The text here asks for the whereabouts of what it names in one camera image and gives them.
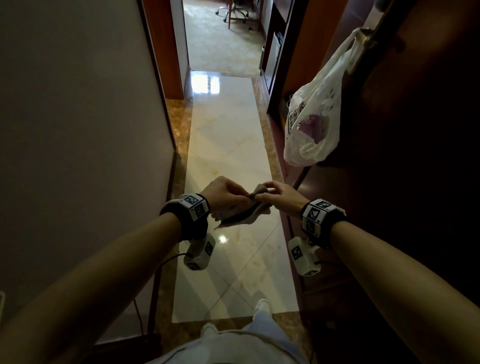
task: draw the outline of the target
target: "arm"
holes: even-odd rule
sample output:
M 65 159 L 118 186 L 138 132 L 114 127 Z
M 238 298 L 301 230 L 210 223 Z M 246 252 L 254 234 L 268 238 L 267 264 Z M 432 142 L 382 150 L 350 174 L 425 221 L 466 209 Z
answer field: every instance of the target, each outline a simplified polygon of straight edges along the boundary
M 300 217 L 308 200 L 292 187 L 267 182 L 257 195 Z M 331 244 L 380 313 L 423 363 L 479 363 L 480 309 L 415 259 L 341 221 Z
M 249 201 L 225 177 L 202 195 L 211 212 Z M 180 232 L 177 217 L 163 214 L 53 283 L 0 332 L 0 363 L 80 361 L 147 283 Z

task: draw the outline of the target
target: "hallway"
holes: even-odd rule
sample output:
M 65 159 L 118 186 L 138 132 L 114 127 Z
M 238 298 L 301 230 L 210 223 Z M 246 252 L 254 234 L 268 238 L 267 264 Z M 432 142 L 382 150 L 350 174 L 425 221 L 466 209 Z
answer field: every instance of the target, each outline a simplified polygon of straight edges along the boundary
M 253 191 L 258 183 L 282 181 L 266 102 L 258 78 L 191 72 L 191 98 L 167 100 L 179 149 L 173 196 L 201 191 L 218 175 Z M 190 271 L 182 258 L 162 270 L 157 326 L 164 351 L 199 336 L 206 321 L 222 329 L 242 328 L 253 308 L 268 298 L 274 319 L 310 352 L 298 304 L 279 211 L 252 225 L 217 229 L 209 218 L 216 249 L 208 268 Z M 188 249 L 181 242 L 178 252 Z

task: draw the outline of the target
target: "plastic bag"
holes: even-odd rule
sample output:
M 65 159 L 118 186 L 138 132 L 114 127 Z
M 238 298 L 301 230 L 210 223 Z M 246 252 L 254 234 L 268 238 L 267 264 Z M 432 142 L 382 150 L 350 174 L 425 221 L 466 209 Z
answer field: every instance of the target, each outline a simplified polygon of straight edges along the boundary
M 306 167 L 324 160 L 340 140 L 342 77 L 361 52 L 355 41 L 359 28 L 338 47 L 315 78 L 292 96 L 285 124 L 285 161 Z

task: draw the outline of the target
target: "white sneaker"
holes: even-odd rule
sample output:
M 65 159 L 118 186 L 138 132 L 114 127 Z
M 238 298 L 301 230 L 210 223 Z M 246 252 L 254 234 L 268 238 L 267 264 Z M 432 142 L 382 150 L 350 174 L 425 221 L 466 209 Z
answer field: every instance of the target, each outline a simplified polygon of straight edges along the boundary
M 258 301 L 255 307 L 255 312 L 253 313 L 253 318 L 255 318 L 257 313 L 259 313 L 260 311 L 265 311 L 269 314 L 270 317 L 272 317 L 272 308 L 270 307 L 268 300 L 266 300 L 265 298 L 262 298 L 260 301 Z
M 200 337 L 203 338 L 205 336 L 216 335 L 218 334 L 218 329 L 214 324 L 211 322 L 207 322 L 204 327 L 202 327 L 202 331 L 200 331 Z

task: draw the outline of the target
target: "pants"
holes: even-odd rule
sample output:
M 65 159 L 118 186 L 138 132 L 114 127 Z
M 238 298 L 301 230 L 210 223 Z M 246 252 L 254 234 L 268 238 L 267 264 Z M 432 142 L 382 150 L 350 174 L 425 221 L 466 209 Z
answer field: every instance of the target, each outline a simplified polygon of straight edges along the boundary
M 282 328 L 270 317 L 265 311 L 259 311 L 251 323 L 243 328 L 243 330 L 257 332 L 259 334 L 269 336 L 277 341 L 282 348 L 289 352 L 292 356 L 300 360 L 305 361 L 305 356 L 300 349 L 291 342 L 283 332 Z

